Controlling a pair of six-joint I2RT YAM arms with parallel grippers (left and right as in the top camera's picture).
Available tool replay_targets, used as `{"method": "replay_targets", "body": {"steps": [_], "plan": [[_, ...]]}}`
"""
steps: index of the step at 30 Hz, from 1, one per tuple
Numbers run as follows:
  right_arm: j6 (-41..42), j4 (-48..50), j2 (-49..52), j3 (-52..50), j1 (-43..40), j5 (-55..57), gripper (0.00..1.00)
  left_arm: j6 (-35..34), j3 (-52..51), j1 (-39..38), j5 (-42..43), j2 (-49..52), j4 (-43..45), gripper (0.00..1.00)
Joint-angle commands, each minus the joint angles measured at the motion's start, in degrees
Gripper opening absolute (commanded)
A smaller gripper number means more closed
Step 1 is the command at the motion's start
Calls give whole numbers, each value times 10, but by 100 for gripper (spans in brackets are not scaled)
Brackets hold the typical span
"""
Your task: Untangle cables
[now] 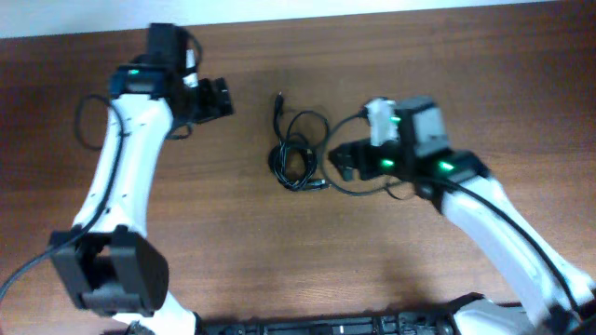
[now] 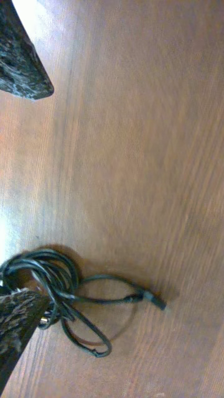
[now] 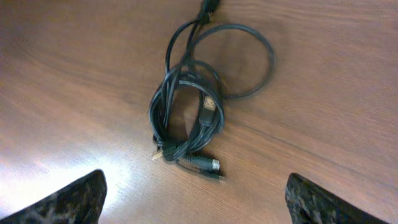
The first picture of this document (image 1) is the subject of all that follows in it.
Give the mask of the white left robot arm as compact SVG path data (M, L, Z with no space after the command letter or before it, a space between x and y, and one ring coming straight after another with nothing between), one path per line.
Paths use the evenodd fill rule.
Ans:
M169 291L169 265L148 241L146 212L165 141L234 111L222 78L200 78L202 48L184 27L153 23L147 48L119 66L103 98L106 135L71 229L48 241L74 306L124 323L131 334L199 334L201 319Z

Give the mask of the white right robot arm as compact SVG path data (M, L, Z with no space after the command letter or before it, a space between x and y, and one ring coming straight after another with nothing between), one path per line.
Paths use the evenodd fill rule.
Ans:
M453 333L594 333L594 279L533 228L475 154L453 148L432 98L373 98L355 116L369 126L367 138L321 148L341 178L411 184L478 246L518 297L518 307L481 294L453 301L446 310Z

